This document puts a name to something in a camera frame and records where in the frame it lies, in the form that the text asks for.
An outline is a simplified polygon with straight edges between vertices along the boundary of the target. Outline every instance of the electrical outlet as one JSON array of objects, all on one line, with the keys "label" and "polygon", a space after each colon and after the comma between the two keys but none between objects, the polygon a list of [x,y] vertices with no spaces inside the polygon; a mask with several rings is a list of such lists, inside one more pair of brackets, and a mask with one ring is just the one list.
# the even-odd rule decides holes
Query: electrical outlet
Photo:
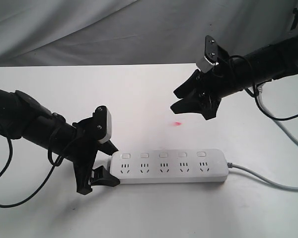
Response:
[{"label": "electrical outlet", "polygon": [[121,183],[223,182],[228,175],[222,151],[117,151],[110,173]]}]

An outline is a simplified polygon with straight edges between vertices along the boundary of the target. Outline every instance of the white table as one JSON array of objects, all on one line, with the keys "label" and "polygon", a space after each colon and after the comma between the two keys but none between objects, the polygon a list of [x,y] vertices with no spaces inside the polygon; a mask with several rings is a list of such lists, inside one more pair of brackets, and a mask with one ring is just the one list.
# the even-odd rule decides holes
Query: white table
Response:
[{"label": "white table", "polygon": [[[67,122],[106,105],[113,143],[120,149],[221,149],[229,162],[298,186],[298,148],[262,115],[244,92],[224,98],[216,119],[174,115],[173,90],[193,64],[0,68],[0,89],[28,93]],[[298,76],[264,87],[277,116],[298,112]],[[175,121],[181,126],[173,126]],[[285,123],[298,137],[298,119]],[[0,180],[0,203],[32,193],[50,169],[47,151],[13,141],[14,157]],[[0,170],[8,155],[0,137]],[[97,163],[108,159],[99,154]],[[94,187],[75,192],[71,162],[64,161],[26,204],[0,209],[0,238],[298,238],[298,193],[266,186],[239,171],[222,185],[149,184]]]}]

